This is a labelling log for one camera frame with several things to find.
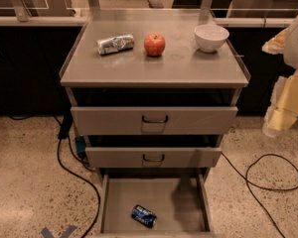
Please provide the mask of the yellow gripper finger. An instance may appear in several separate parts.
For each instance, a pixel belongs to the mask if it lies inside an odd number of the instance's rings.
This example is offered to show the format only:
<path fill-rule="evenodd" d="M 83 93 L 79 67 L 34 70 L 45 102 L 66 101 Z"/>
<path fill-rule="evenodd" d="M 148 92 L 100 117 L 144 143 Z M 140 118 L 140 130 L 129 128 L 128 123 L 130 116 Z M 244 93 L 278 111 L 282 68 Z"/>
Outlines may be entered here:
<path fill-rule="evenodd" d="M 288 32 L 287 28 L 283 29 L 275 37 L 273 37 L 269 41 L 267 41 L 262 46 L 261 49 L 265 53 L 268 53 L 268 54 L 271 54 L 271 55 L 282 54 L 284 52 L 285 38 L 286 38 L 287 32 Z"/>

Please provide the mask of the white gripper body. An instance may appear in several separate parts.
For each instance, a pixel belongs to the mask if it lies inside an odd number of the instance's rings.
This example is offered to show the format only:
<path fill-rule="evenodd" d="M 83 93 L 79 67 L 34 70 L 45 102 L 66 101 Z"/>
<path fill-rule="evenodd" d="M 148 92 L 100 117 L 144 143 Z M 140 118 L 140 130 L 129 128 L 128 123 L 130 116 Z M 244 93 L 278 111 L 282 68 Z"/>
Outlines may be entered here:
<path fill-rule="evenodd" d="M 262 132 L 271 138 L 290 129 L 298 119 L 298 70 L 286 78 L 280 76 L 270 97 Z"/>

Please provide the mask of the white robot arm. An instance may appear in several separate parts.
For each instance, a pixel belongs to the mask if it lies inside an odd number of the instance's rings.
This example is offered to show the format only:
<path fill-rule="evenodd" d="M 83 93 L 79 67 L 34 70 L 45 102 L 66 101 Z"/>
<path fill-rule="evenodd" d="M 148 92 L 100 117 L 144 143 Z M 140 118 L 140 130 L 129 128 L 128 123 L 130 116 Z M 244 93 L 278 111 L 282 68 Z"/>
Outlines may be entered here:
<path fill-rule="evenodd" d="M 286 29 L 266 42 L 262 50 L 272 55 L 282 54 L 284 62 L 295 69 L 288 78 L 279 76 L 271 93 L 262 132 L 274 138 L 298 119 L 298 15 Z"/>

